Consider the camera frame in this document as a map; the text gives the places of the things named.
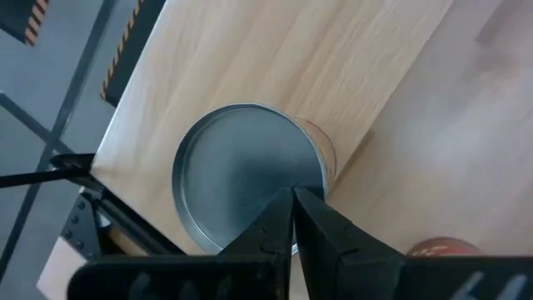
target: gray floor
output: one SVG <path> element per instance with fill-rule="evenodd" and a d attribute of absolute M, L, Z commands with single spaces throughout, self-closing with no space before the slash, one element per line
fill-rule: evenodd
<path fill-rule="evenodd" d="M 36 47 L 0 31 L 0 91 L 48 131 L 57 120 L 97 14 L 108 0 L 52 0 Z M 107 66 L 136 0 L 117 0 L 87 79 L 61 140 L 75 153 L 97 150 L 114 108 L 98 93 Z M 0 106 L 0 175 L 34 172 L 46 141 Z M 1 299 L 42 299 L 35 288 L 40 272 L 72 208 L 79 187 L 43 184 L 0 284 Z M 27 187 L 0 190 L 0 249 L 3 249 Z"/>

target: striped warning tape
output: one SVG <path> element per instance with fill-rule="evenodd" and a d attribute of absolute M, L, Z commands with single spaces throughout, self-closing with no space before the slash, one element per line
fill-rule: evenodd
<path fill-rule="evenodd" d="M 25 43 L 28 46 L 35 46 L 39 29 L 41 28 L 44 14 L 47 11 L 49 0 L 37 0 L 32 7 L 32 14 L 27 20 L 27 27 L 24 35 L 26 36 Z"/>
<path fill-rule="evenodd" d="M 141 4 L 144 1 L 145 0 L 137 0 L 137 5 L 135 6 L 135 9 L 133 10 L 133 13 L 130 16 L 130 18 L 127 20 L 126 30 L 124 31 L 124 34 L 122 35 L 120 43 L 118 44 L 117 52 L 115 53 L 115 56 L 113 57 L 112 63 L 107 69 L 106 78 L 104 79 L 103 85 L 102 85 L 102 91 L 100 91 L 100 98 L 102 98 L 103 100 L 106 100 L 107 85 L 111 81 L 113 72 L 115 71 L 115 68 L 117 67 L 117 64 L 118 64 L 118 59 L 120 58 L 120 55 L 122 54 L 122 51 L 124 50 L 124 45 L 126 44 L 126 41 L 130 36 L 130 32 L 133 28 L 133 25 L 135 24 L 137 15 L 141 11 Z"/>

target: can rim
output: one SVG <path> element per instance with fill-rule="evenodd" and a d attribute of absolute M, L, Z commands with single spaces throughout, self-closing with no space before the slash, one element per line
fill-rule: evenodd
<path fill-rule="evenodd" d="M 275 113 L 278 116 L 286 119 L 289 121 L 293 126 L 296 126 L 306 137 L 307 141 L 311 144 L 312 149 L 314 153 L 316 154 L 316 158 L 319 162 L 320 169 L 321 169 L 321 182 L 322 182 L 322 188 L 324 193 L 324 200 L 326 200 L 328 194 L 329 194 L 329 182 L 328 182 L 328 175 L 327 175 L 327 165 L 326 160 L 322 156 L 322 153 L 320 151 L 320 148 L 313 142 L 313 139 L 309 135 L 309 133 L 305 130 L 304 127 L 302 127 L 298 122 L 296 122 L 292 117 L 289 117 L 285 113 L 272 108 L 268 107 L 267 105 L 264 105 L 262 103 L 258 102 L 240 102 L 240 103 L 232 103 L 228 104 L 223 107 L 219 107 L 216 109 L 213 109 L 209 112 L 206 112 L 203 116 L 198 118 L 191 127 L 187 130 L 185 135 L 183 136 L 182 140 L 179 142 L 176 155 L 174 156 L 174 162 L 172 165 L 172 175 L 171 175 L 171 181 L 174 180 L 176 173 L 181 173 L 182 169 L 184 168 L 184 163 L 180 162 L 178 158 L 184 158 L 187 156 L 188 151 L 190 150 L 188 145 L 192 144 L 192 141 L 197 136 L 197 133 L 200 132 L 199 129 L 204 128 L 210 121 L 213 120 L 214 116 L 220 116 L 223 113 L 229 113 L 231 111 L 241 109 L 241 108 L 260 108 L 263 110 L 266 110 L 270 113 Z M 179 182 L 179 187 L 182 185 L 182 179 Z M 211 238 L 209 238 L 203 230 L 198 226 L 197 222 L 194 220 L 194 217 L 191 215 L 190 209 L 188 209 L 187 202 L 186 201 L 180 201 L 180 203 L 184 207 L 178 207 L 178 201 L 176 195 L 179 195 L 179 198 L 182 200 L 185 198 L 185 195 L 183 195 L 183 188 L 180 188 L 179 191 L 174 187 L 174 184 L 171 184 L 172 186 L 172 196 L 174 198 L 174 203 L 176 205 L 177 214 L 180 217 L 180 222 L 184 225 L 184 228 L 187 232 L 187 234 L 192 238 L 192 240 L 205 252 L 207 253 L 213 253 L 217 254 L 219 253 L 223 248 L 218 245 L 216 242 L 214 242 Z M 197 233 L 200 233 L 202 235 L 202 238 L 205 239 L 205 241 L 208 241 L 210 245 L 208 245 L 205 241 L 202 241 L 200 237 L 196 236 L 195 234 L 190 234 L 189 230 L 187 228 L 194 227 L 197 231 Z M 298 245 L 294 243 L 292 245 L 291 249 L 292 255 L 298 253 Z"/>

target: black plastic part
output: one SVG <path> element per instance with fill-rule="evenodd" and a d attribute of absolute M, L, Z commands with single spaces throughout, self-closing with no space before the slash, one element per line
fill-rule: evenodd
<path fill-rule="evenodd" d="M 391 299 L 403 256 L 296 189 L 296 239 L 310 299 Z"/>
<path fill-rule="evenodd" d="M 395 299 L 531 299 L 531 257 L 409 258 Z"/>
<path fill-rule="evenodd" d="M 253 257 L 115 257 L 73 276 L 69 299 L 282 299 L 274 263 Z"/>
<path fill-rule="evenodd" d="M 218 255 L 270 255 L 274 259 L 271 289 L 280 299 L 289 298 L 292 255 L 292 191 L 283 188 L 257 219 Z"/>

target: can lid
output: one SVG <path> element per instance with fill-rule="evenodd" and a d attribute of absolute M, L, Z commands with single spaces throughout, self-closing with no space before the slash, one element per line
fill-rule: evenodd
<path fill-rule="evenodd" d="M 310 139 L 291 119 L 261 105 L 234 104 L 208 113 L 183 138 L 172 189 L 189 235 L 218 253 L 280 188 L 301 186 L 323 197 L 323 172 Z"/>

